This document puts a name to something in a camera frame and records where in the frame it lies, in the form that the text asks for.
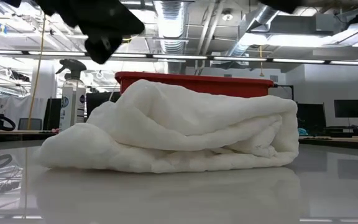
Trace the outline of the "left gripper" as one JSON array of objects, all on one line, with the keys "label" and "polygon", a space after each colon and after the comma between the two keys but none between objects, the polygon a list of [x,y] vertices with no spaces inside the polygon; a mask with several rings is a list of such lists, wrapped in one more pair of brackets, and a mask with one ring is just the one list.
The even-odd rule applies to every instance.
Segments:
[{"label": "left gripper", "polygon": [[59,14],[64,23],[79,27],[88,38],[85,49],[92,61],[104,64],[124,37],[140,34],[145,26],[119,0],[37,0],[49,16]]}]

